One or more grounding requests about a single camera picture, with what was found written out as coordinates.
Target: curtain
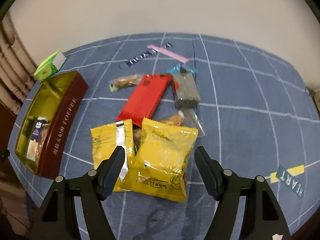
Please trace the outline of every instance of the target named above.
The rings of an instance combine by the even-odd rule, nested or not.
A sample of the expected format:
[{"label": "curtain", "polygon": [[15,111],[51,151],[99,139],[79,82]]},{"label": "curtain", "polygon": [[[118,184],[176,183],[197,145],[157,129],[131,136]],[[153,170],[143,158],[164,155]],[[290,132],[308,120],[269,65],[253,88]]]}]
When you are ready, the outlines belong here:
[{"label": "curtain", "polygon": [[8,13],[0,25],[0,103],[12,113],[19,112],[34,85],[35,71]]}]

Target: table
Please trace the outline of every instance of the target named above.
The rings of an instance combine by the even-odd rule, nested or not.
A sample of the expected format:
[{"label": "table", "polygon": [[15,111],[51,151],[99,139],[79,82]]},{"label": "table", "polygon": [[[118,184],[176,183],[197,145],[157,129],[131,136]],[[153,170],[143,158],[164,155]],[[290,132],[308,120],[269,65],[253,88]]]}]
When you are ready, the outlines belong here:
[{"label": "table", "polygon": [[[70,129],[60,166],[66,178],[82,176],[92,168],[90,128],[114,122],[130,93],[110,92],[108,81],[135,73],[165,73],[176,60],[156,54],[124,68],[128,60],[145,52],[149,44],[171,42],[170,50],[190,58],[187,67],[198,70],[195,81],[201,96],[196,113],[206,136],[203,145],[223,168],[239,176],[266,177],[284,212],[290,232],[295,232],[319,207],[320,120],[305,85],[285,60],[239,41],[199,34],[148,33],[120,36],[80,46],[64,54],[60,73],[77,70],[89,89]],[[32,88],[13,127],[8,149],[10,162],[36,205],[40,206],[52,180],[33,175],[15,156],[14,144],[24,114],[39,89]],[[176,113],[168,87],[155,120]],[[286,181],[271,183],[279,165],[303,165],[295,176],[305,189],[301,198]],[[187,171],[188,198],[184,203],[135,192],[113,193],[102,203],[117,239],[204,239],[216,203],[203,185],[191,155]],[[244,211],[241,197],[232,239],[239,235]],[[89,239],[81,201],[76,211],[82,239]]]}]

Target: pink strip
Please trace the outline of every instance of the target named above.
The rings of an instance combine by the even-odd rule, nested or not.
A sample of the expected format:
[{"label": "pink strip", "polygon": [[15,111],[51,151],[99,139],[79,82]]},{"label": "pink strip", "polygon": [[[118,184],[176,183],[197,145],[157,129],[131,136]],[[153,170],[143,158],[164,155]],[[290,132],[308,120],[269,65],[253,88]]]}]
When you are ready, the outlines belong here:
[{"label": "pink strip", "polygon": [[174,53],[174,52],[171,52],[171,51],[169,51],[169,50],[167,50],[167,49],[159,48],[159,47],[157,47],[157,46],[155,46],[155,45],[148,45],[147,47],[148,47],[149,49],[154,49],[154,50],[156,50],[157,52],[161,52],[162,54],[165,54],[165,55],[167,55],[167,56],[169,56],[169,57],[173,57],[173,58],[175,58],[176,60],[181,61],[182,63],[187,63],[187,62],[189,61],[188,58],[183,57],[183,56],[180,56],[179,54],[176,54],[176,53]]}]

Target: silver screw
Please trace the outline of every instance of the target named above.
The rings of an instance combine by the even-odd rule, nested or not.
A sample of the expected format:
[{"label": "silver screw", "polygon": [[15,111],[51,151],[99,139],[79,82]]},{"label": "silver screw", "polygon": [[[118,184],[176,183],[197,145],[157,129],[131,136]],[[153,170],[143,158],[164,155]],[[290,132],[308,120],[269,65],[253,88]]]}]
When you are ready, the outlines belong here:
[{"label": "silver screw", "polygon": [[262,177],[262,176],[257,176],[257,181],[259,181],[259,182],[264,182],[264,177]]},{"label": "silver screw", "polygon": [[63,181],[63,177],[62,176],[56,177],[56,182],[61,182],[61,181]]},{"label": "silver screw", "polygon": [[232,171],[231,171],[231,170],[228,170],[228,169],[225,169],[225,170],[223,171],[223,174],[224,174],[224,175],[227,175],[227,176],[231,176],[231,175],[232,175]]},{"label": "silver screw", "polygon": [[96,170],[90,170],[90,171],[88,171],[88,175],[89,176],[94,176],[94,175],[96,175],[97,174],[97,171]]}]

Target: green and white box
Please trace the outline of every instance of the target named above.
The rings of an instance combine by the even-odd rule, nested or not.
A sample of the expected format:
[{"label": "green and white box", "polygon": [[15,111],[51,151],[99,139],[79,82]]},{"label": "green and white box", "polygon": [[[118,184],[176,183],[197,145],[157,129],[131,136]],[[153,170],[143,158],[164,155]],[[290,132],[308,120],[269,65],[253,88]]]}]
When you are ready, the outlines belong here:
[{"label": "green and white box", "polygon": [[63,55],[61,50],[58,50],[41,62],[36,72],[34,73],[35,77],[40,82],[46,80],[60,70],[65,60],[66,57]]}]

